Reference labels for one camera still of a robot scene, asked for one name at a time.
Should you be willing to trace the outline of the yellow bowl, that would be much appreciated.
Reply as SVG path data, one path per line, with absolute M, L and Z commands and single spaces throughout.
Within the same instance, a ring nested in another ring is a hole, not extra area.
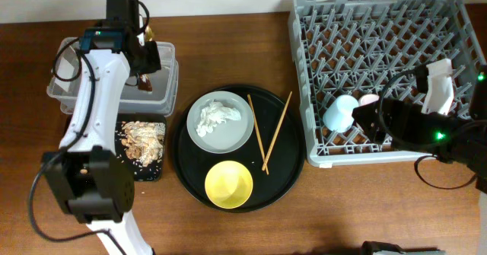
M 209 200 L 221 209 L 242 206 L 253 192 L 250 171 L 237 161 L 222 161 L 206 174 L 205 193 Z

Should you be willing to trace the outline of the food scraps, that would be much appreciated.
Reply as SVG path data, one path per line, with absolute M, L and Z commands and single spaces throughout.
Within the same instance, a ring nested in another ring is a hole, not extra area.
M 164 156 L 166 126 L 164 123 L 131 121 L 121 122 L 116 134 L 121 138 L 125 156 L 142 167 L 160 163 Z

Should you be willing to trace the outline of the white tissue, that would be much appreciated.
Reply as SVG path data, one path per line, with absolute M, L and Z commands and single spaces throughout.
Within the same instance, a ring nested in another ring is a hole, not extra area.
M 196 132 L 199 137 L 212 133 L 216 126 L 227 121 L 240 121 L 241 114 L 236 108 L 225 107 L 219 101 L 211 101 L 201 110 Z

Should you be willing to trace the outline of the pink cup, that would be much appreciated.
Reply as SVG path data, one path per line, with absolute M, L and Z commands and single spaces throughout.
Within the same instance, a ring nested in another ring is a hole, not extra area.
M 377 94 L 365 94 L 359 98 L 358 104 L 360 107 L 367 105 L 367 104 L 372 104 L 372 103 L 378 101 L 379 98 L 380 98 L 380 96 Z

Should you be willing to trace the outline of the light blue plastic cup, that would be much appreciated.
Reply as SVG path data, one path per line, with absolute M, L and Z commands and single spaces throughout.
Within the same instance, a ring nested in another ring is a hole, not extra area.
M 338 96 L 323 115 L 325 127 L 338 133 L 346 132 L 352 127 L 352 112 L 358 106 L 358 101 L 353 96 Z

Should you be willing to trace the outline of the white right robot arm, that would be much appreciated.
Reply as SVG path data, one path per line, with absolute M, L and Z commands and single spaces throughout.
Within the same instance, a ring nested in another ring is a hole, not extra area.
M 466 165 L 473 173 L 463 186 L 471 183 L 480 191 L 480 239 L 478 254 L 486 253 L 486 66 L 482 65 L 475 77 L 473 97 L 469 103 L 470 120 L 447 116 L 438 112 L 423 113 L 417 104 L 397 99 L 386 99 L 391 86 L 408 75 L 414 75 L 418 91 L 438 99 L 433 92 L 431 77 L 433 65 L 420 65 L 412 70 L 394 75 L 384 86 L 379 99 L 373 103 L 356 107 L 352 118 L 363 129 L 367 138 L 380 144 L 389 135 L 391 145 L 399 150 L 421 152 L 415 163 L 426 158 L 436 158 L 445 164 L 458 162 Z

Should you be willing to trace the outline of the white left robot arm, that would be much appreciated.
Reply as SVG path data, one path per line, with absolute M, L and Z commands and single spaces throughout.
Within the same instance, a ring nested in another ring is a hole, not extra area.
M 81 84 L 75 109 L 58 151 L 42 156 L 28 196 L 28 215 L 42 238 L 62 243 L 72 237 L 43 232 L 33 213 L 41 177 L 60 209 L 88 226 L 110 254 L 152 254 L 132 214 L 134 178 L 116 157 L 115 129 L 119 102 L 128 78 L 161 69 L 156 42 L 145 42 L 148 26 L 140 21 L 139 0 L 107 0 L 106 17 L 76 41 Z

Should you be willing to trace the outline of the gold brown snack wrapper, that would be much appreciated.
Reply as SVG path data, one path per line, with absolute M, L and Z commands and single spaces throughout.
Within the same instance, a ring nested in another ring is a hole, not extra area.
M 154 34 L 149 26 L 145 28 L 145 33 L 144 33 L 144 41 L 149 42 L 152 41 L 154 37 Z M 140 91 L 147 91 L 147 92 L 152 92 L 153 88 L 150 82 L 150 79 L 148 75 L 140 75 L 138 77 L 138 89 Z

